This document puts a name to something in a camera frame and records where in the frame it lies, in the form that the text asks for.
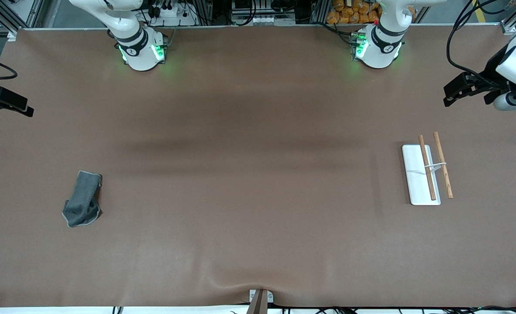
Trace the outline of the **grey microfibre towel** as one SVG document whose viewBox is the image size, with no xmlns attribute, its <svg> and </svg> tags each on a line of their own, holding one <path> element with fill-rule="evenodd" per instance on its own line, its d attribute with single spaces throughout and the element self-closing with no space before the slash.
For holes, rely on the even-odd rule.
<svg viewBox="0 0 516 314">
<path fill-rule="evenodd" d="M 100 174 L 79 171 L 71 197 L 64 203 L 61 215 L 69 228 L 88 226 L 101 214 L 97 195 L 101 187 Z"/>
</svg>

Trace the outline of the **white rack with wooden rods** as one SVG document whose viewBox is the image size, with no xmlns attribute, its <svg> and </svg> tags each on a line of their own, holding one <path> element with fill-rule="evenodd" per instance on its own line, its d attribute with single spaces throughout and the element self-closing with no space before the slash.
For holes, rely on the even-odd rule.
<svg viewBox="0 0 516 314">
<path fill-rule="evenodd" d="M 447 198 L 454 198 L 439 133 L 433 132 L 433 138 L 437 162 L 433 161 L 431 147 L 425 143 L 423 135 L 418 136 L 417 144 L 404 144 L 401 147 L 411 205 L 441 205 L 437 171 L 443 175 Z"/>
</svg>

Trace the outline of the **pile of orange snack packs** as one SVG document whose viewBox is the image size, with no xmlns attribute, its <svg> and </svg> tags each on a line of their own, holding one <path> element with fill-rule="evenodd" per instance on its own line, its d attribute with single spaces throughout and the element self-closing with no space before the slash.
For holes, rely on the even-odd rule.
<svg viewBox="0 0 516 314">
<path fill-rule="evenodd" d="M 408 28 L 425 0 L 330 0 L 319 22 L 326 24 L 381 24 L 391 29 Z"/>
</svg>

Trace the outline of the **white power strip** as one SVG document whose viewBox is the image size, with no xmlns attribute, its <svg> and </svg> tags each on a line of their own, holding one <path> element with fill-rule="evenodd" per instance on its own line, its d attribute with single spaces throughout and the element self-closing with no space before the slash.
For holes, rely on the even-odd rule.
<svg viewBox="0 0 516 314">
<path fill-rule="evenodd" d="M 150 26 L 198 26 L 200 18 L 196 9 L 186 0 L 148 0 Z"/>
</svg>

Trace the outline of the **black and silver electronics unit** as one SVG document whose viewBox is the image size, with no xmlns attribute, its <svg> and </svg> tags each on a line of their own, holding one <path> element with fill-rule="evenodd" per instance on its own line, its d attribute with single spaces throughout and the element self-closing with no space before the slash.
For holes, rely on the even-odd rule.
<svg viewBox="0 0 516 314">
<path fill-rule="evenodd" d="M 226 0 L 231 24 L 237 26 L 284 26 L 296 23 L 297 0 Z"/>
</svg>

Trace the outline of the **brown table mat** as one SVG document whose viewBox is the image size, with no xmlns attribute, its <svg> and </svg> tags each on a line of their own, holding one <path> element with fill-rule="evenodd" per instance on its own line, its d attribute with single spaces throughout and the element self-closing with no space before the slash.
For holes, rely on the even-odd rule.
<svg viewBox="0 0 516 314">
<path fill-rule="evenodd" d="M 105 31 L 21 31 L 1 61 L 0 307 L 516 306 L 516 111 L 445 107 L 445 26 L 372 70 L 322 27 L 180 29 L 136 72 Z M 441 205 L 411 205 L 423 135 Z M 61 215 L 79 171 L 101 214 Z"/>
</svg>

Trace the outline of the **brown narrow bar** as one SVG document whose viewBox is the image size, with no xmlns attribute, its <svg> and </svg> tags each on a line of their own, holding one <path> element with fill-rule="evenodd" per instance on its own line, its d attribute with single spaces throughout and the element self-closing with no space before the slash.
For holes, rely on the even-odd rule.
<svg viewBox="0 0 516 314">
<path fill-rule="evenodd" d="M 251 290 L 250 304 L 246 314 L 267 314 L 268 312 L 268 291 Z"/>
</svg>

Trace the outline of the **grey metal bracket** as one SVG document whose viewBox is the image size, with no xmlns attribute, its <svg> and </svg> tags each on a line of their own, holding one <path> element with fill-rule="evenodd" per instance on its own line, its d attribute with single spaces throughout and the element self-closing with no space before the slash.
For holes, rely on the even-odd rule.
<svg viewBox="0 0 516 314">
<path fill-rule="evenodd" d="M 251 303 L 257 295 L 261 295 L 263 299 L 266 299 L 268 304 L 274 303 L 274 295 L 269 290 L 249 290 L 248 302 Z"/>
</svg>

